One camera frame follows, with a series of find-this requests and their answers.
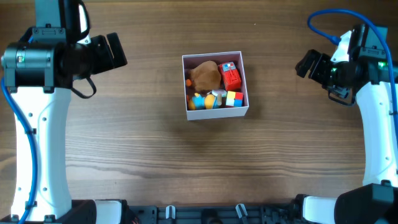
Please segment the red toy fire truck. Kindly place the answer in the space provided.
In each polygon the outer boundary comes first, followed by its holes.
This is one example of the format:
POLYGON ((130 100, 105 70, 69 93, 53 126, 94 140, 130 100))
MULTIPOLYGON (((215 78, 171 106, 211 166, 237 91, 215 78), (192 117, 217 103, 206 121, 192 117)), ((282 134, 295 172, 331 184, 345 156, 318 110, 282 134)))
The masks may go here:
POLYGON ((234 62, 218 65, 226 91, 235 91, 241 88, 241 76, 234 62))

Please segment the multicolour puzzle cube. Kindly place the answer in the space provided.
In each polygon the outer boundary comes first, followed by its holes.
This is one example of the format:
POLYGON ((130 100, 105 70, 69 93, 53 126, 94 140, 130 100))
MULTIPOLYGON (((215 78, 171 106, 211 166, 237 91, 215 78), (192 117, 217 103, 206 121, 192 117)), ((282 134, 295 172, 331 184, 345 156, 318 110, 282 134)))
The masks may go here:
POLYGON ((242 107, 243 105, 243 93, 235 92, 235 91, 228 91, 226 95, 226 107, 242 107))

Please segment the brown plush toy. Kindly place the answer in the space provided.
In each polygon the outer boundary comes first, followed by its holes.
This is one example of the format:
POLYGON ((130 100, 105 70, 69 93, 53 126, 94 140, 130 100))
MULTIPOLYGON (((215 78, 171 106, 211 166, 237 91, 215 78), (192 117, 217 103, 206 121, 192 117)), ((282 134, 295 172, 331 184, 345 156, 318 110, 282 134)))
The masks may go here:
POLYGON ((187 70, 185 86, 188 90, 201 94, 221 88, 221 73, 217 64, 208 60, 187 70))

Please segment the orange blue duck toy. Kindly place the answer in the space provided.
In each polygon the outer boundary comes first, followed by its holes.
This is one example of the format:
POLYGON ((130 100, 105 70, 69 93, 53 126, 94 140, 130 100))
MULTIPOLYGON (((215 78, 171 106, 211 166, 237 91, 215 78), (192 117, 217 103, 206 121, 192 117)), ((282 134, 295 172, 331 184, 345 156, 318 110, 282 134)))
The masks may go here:
POLYGON ((218 97, 215 95, 202 96, 199 93, 195 93, 193 97, 188 100, 189 110, 211 110, 219 108, 218 97))

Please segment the white pig rattle drum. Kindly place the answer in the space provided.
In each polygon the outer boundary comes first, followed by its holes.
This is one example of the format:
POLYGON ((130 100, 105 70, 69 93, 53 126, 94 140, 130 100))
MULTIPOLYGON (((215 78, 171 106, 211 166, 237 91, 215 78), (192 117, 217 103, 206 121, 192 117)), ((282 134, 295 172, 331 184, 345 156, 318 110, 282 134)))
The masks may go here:
POLYGON ((223 98, 226 97, 227 91, 224 89, 212 90, 211 94, 215 97, 213 108, 219 108, 223 104, 223 98))

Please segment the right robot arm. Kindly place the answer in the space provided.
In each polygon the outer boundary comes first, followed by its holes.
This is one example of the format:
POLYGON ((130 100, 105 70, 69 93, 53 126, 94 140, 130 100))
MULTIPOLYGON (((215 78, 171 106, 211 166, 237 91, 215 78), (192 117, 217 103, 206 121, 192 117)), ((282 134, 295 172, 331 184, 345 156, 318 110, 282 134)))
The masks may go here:
POLYGON ((363 185, 337 198, 306 195, 302 219, 314 223, 397 223, 397 131, 382 40, 387 27, 358 24, 341 36, 332 56, 309 50, 296 65, 300 77, 321 84, 330 100, 357 104, 364 131, 363 185))

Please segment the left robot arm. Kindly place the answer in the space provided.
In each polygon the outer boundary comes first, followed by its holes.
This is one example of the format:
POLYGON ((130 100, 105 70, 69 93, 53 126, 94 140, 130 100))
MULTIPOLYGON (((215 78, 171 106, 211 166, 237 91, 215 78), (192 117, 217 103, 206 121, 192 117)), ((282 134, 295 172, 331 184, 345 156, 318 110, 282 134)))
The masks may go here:
POLYGON ((90 36, 83 1, 35 2, 36 24, 1 57, 1 89, 16 119, 17 180, 2 223, 132 223, 125 200, 74 200, 65 129, 76 80, 125 66, 116 33, 90 36))

